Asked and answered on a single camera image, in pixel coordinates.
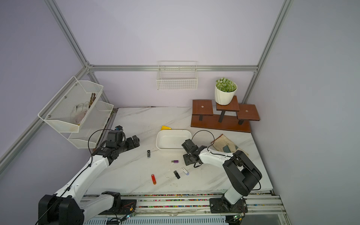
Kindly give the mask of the white blue usb drive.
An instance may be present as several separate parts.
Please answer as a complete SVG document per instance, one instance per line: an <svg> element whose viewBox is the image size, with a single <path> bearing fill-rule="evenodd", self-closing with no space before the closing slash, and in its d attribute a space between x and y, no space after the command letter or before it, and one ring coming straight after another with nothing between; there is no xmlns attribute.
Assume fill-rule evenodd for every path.
<svg viewBox="0 0 360 225"><path fill-rule="evenodd" d="M181 170L182 170L186 175L189 175L189 172L188 172L184 167L182 167Z"/></svg>

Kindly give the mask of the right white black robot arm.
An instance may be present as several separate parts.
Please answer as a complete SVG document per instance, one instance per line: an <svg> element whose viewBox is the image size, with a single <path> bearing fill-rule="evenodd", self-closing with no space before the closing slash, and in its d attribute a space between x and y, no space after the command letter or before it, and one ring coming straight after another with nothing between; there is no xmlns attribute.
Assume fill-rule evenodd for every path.
<svg viewBox="0 0 360 225"><path fill-rule="evenodd" d="M225 171L231 186L222 196L223 203L233 206L243 197L248 196L257 185L261 189L262 174L243 151L237 150L234 153L210 151L206 146L198 147L190 139L187 139L182 147L186 151L183 155L186 165L193 164L197 168L209 164Z"/></svg>

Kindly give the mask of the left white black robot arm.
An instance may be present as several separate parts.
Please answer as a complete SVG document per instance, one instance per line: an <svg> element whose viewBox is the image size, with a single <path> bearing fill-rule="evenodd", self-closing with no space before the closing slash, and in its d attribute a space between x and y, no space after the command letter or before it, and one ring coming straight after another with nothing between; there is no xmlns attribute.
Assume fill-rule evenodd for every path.
<svg viewBox="0 0 360 225"><path fill-rule="evenodd" d="M87 164L65 186L53 195L44 195L38 203L37 225L83 225L93 217L109 213L124 214L118 223L135 213L135 200L121 199L118 192L105 191L97 197L84 200L89 187L121 153L140 146L137 136L126 137L122 126L109 130L105 141L91 151Z"/></svg>

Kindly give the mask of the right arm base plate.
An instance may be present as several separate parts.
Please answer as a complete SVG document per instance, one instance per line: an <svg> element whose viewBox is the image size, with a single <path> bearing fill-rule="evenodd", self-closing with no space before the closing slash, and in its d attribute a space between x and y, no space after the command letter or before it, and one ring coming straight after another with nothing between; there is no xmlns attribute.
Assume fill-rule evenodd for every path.
<svg viewBox="0 0 360 225"><path fill-rule="evenodd" d="M248 207L245 199L241 198L235 204L224 198L209 199L211 213L247 213Z"/></svg>

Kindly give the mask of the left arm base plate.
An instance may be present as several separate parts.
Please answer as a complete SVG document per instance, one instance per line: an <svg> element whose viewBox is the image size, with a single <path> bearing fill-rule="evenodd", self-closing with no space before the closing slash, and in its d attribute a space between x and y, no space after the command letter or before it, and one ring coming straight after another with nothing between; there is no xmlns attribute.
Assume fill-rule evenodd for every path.
<svg viewBox="0 0 360 225"><path fill-rule="evenodd" d="M129 215L135 212L137 206L136 199L125 199L121 200L120 205L113 206L111 209L100 213L100 215Z"/></svg>

